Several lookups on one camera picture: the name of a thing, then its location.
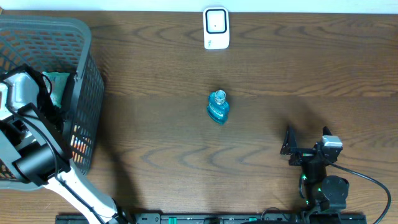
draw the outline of white plug-in device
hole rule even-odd
[[[209,7],[203,11],[203,32],[206,49],[229,46],[229,17],[224,7]]]

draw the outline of black cable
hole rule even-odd
[[[388,190],[388,188],[387,188],[384,184],[382,184],[382,183],[380,183],[379,181],[373,179],[372,177],[368,177],[368,176],[366,176],[366,175],[364,175],[364,174],[361,174],[361,173],[359,173],[359,172],[356,172],[356,171],[353,171],[353,170],[350,170],[350,169],[341,167],[341,166],[339,166],[339,165],[336,165],[336,164],[330,162],[330,161],[323,155],[323,151],[322,151],[322,150],[321,150],[321,153],[319,153],[319,155],[321,155],[322,159],[323,159],[324,161],[326,161],[329,165],[331,165],[331,166],[333,166],[333,167],[336,167],[337,169],[341,169],[341,170],[343,170],[343,171],[345,171],[345,172],[349,172],[350,174],[354,174],[354,175],[360,176],[360,177],[362,177],[362,178],[364,178],[364,179],[366,179],[366,180],[369,180],[369,181],[371,181],[371,182],[377,184],[378,186],[380,186],[382,189],[384,189],[384,190],[386,191],[386,193],[387,193],[387,205],[386,205],[384,211],[383,211],[383,212],[381,213],[381,215],[379,216],[379,218],[377,218],[377,220],[374,222],[374,224],[378,224],[378,223],[384,218],[384,216],[385,216],[386,213],[388,212],[388,209],[390,208],[390,205],[391,205],[391,194],[390,194],[390,191]]]
[[[269,207],[265,211],[263,211],[263,213],[261,214],[261,220],[264,221],[264,215],[271,209],[278,210],[279,213],[281,213],[283,215],[283,217],[286,219],[286,221],[289,221],[289,219],[286,217],[286,215],[277,207]]]
[[[49,84],[50,84],[50,92],[49,92],[49,94],[51,95],[51,93],[52,93],[52,83],[51,83],[50,79],[46,75],[42,74],[42,77],[44,77],[49,82]]]
[[[90,205],[88,205],[83,199],[81,199],[79,197],[79,195],[77,195],[68,185],[67,183],[65,183],[65,181],[60,180],[58,178],[58,173],[59,173],[59,166],[58,166],[58,162],[57,162],[57,156],[55,154],[55,149],[54,146],[52,145],[52,143],[50,142],[50,140],[48,139],[48,137],[33,123],[31,123],[28,119],[26,119],[23,115],[16,113],[14,110],[12,110],[12,108],[6,104],[6,108],[17,118],[19,118],[21,121],[27,123],[30,127],[32,127],[35,131],[38,132],[38,134],[44,139],[44,141],[49,145],[49,148],[51,150],[51,153],[53,155],[54,158],[54,164],[55,164],[55,174],[54,174],[54,178],[56,181],[58,181],[63,187],[66,188],[66,190],[72,194],[72,196],[74,196],[81,204],[83,204],[94,216],[95,218],[101,223],[101,224],[105,224],[104,221],[102,221],[102,219],[100,218],[100,216],[93,210],[92,207],[90,207]]]

